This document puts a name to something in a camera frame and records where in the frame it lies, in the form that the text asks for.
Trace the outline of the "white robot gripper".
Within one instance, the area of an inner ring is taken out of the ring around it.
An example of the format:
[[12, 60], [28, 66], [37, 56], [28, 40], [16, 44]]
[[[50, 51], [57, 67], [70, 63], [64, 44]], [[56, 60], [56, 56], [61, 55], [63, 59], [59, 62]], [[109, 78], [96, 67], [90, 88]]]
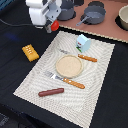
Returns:
[[[53, 23], [58, 19], [62, 0], [26, 0], [29, 15], [33, 25], [44, 26], [47, 21]], [[51, 24], [45, 26], [47, 33], [51, 33]]]

